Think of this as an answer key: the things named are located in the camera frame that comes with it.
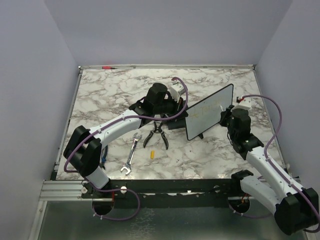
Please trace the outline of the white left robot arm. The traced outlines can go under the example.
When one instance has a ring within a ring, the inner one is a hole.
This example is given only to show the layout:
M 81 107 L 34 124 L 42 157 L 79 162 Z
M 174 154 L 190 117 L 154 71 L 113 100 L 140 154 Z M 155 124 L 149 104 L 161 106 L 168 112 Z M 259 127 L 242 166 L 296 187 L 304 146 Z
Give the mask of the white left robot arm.
M 186 114 L 188 88 L 178 77 L 171 87 L 156 82 L 146 96 L 132 104 L 116 118 L 95 127 L 77 127 L 63 152 L 67 165 L 93 184 L 97 196 L 106 197 L 111 190 L 109 177 L 100 167 L 102 150 L 122 135 L 137 130 L 152 121 L 170 121 Z

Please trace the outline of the black framed whiteboard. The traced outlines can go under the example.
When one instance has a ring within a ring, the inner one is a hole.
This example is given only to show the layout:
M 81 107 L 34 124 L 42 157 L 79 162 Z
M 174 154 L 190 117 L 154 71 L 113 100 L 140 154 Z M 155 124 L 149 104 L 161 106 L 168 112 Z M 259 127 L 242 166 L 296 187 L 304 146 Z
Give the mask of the black framed whiteboard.
M 220 122 L 220 105 L 225 111 L 233 103 L 233 92 L 234 85 L 228 84 L 186 110 L 188 113 L 188 117 L 185 118 L 187 140 L 191 141 Z

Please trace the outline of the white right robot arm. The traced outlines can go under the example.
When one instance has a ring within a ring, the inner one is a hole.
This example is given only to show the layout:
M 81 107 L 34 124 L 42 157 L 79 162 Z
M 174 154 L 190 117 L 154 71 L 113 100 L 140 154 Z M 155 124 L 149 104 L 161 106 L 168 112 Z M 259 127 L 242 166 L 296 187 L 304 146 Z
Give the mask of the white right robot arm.
M 227 137 L 235 150 L 266 181 L 262 183 L 252 172 L 234 173 L 229 189 L 236 195 L 249 194 L 273 215 L 286 235 L 305 231 L 320 224 L 319 195 L 305 188 L 281 168 L 251 132 L 251 118 L 245 108 L 230 105 L 221 112 L 220 125 L 227 128 Z

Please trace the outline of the yellow marker cap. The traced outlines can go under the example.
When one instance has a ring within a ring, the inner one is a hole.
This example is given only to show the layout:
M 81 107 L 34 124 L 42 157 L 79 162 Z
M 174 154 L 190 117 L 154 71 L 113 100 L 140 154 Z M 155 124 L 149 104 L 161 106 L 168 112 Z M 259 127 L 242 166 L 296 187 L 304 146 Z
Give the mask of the yellow marker cap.
M 152 150 L 151 153 L 150 153 L 150 158 L 151 158 L 151 159 L 154 159 L 154 157 L 155 157 L 155 151 Z

